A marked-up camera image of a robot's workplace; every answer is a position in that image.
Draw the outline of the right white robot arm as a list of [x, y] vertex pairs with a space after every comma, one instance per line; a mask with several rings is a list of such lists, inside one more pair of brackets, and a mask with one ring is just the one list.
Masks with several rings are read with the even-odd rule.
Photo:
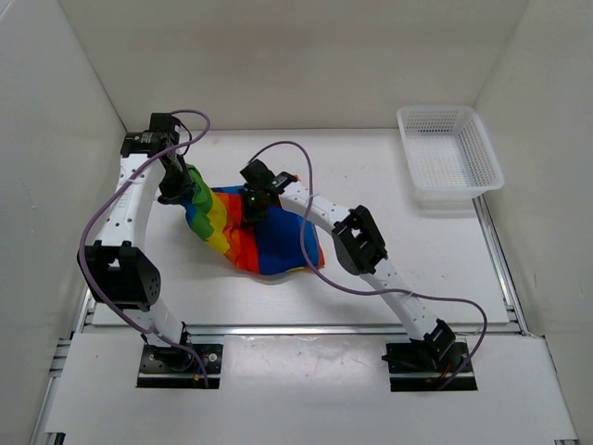
[[332, 237], [342, 268], [381, 293], [381, 298], [402, 323], [421, 367], [435, 371], [445, 364], [455, 334], [406, 287], [388, 259], [385, 241], [371, 212], [364, 206], [349, 209], [313, 195], [288, 172], [274, 174], [262, 161], [250, 161], [240, 174], [244, 222], [265, 219], [271, 207], [305, 218]]

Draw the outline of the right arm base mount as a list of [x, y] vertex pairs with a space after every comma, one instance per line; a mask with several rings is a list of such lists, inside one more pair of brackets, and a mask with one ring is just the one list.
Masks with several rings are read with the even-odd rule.
[[476, 391], [478, 389], [470, 349], [456, 341], [436, 362], [411, 342], [385, 344], [381, 360], [386, 363], [391, 392]]

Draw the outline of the rainbow striped shorts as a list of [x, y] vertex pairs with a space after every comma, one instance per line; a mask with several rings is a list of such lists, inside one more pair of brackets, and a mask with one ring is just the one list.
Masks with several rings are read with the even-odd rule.
[[262, 222], [242, 225], [240, 187], [209, 187], [198, 169], [189, 176], [197, 186], [191, 199], [182, 201], [189, 228], [203, 242], [222, 254], [235, 268], [257, 275], [303, 270], [311, 262], [321, 268], [325, 258], [311, 222], [273, 207]]

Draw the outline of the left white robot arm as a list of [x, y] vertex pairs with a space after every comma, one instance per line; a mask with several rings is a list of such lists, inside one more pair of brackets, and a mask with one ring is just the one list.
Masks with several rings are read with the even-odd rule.
[[159, 299], [161, 276], [145, 254], [145, 232], [153, 203], [180, 205], [195, 190], [180, 143], [181, 121], [154, 113], [140, 133], [127, 133], [120, 150], [118, 197], [91, 224], [98, 234], [83, 241], [78, 263], [94, 300], [109, 306], [140, 329], [145, 344], [162, 350], [174, 371], [191, 366], [194, 348], [183, 340], [184, 325]]

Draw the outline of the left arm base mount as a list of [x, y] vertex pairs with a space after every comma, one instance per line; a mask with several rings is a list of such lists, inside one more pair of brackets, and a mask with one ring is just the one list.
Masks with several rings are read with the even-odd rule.
[[144, 341], [138, 366], [136, 386], [158, 389], [219, 389], [223, 345], [195, 343], [182, 332], [181, 345], [194, 352], [180, 350], [165, 343], [163, 346]]

